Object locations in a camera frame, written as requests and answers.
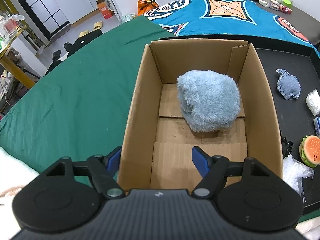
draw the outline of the white plastic bag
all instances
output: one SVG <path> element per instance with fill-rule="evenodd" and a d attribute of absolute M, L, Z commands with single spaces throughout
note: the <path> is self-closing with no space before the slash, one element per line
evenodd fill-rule
<path fill-rule="evenodd" d="M 313 115 L 320 113 L 320 96 L 317 89 L 313 90 L 306 98 L 306 103 Z"/>
<path fill-rule="evenodd" d="M 24 16 L 23 15 L 19 15 L 19 14 L 14 14 L 10 16 L 10 19 L 15 20 L 15 21 L 23 21 L 24 20 Z"/>
<path fill-rule="evenodd" d="M 131 21 L 131 20 L 134 19 L 135 17 L 137 17 L 137 15 L 136 15 L 135 13 L 128 14 L 128 15 L 124 16 L 124 17 L 121 19 L 121 23 L 125 23 L 125 22 L 128 22 L 128 21 Z"/>
<path fill-rule="evenodd" d="M 300 196 L 302 195 L 303 202 L 305 198 L 302 189 L 302 178 L 312 177 L 315 171 L 295 160 L 292 155 L 283 159 L 283 180 L 292 187 Z"/>

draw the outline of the green bedsheet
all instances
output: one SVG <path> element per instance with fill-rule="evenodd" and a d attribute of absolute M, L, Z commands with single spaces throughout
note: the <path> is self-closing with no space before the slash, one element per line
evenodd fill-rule
<path fill-rule="evenodd" d="M 43 77 L 0 121 L 0 146 L 42 172 L 121 146 L 145 44 L 173 36 L 144 16 L 101 35 Z"/>

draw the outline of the blue patterned blanket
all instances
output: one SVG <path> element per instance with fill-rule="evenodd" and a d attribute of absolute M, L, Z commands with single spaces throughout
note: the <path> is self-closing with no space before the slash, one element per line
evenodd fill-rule
<path fill-rule="evenodd" d="M 262 36 L 295 42 L 315 49 L 292 24 L 259 8 L 250 0 L 179 0 L 148 11 L 144 16 L 176 36 Z"/>

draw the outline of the small blue plush toy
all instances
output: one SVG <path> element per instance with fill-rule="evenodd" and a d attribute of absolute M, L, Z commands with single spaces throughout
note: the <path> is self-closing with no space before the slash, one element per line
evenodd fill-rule
<path fill-rule="evenodd" d="M 236 82 L 210 70 L 191 70 L 177 79 L 181 112 L 195 132 L 229 128 L 240 112 Z"/>
<path fill-rule="evenodd" d="M 285 69 L 277 69 L 277 73 L 280 73 L 280 77 L 277 83 L 277 90 L 286 100 L 291 97 L 298 99 L 301 87 L 296 76 L 290 75 Z"/>

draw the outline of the hamburger plush toy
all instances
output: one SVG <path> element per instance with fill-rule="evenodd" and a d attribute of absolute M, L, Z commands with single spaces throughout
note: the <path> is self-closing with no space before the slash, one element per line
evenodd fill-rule
<path fill-rule="evenodd" d="M 320 138 L 314 135 L 306 136 L 299 146 L 303 163 L 311 168 L 320 164 Z"/>

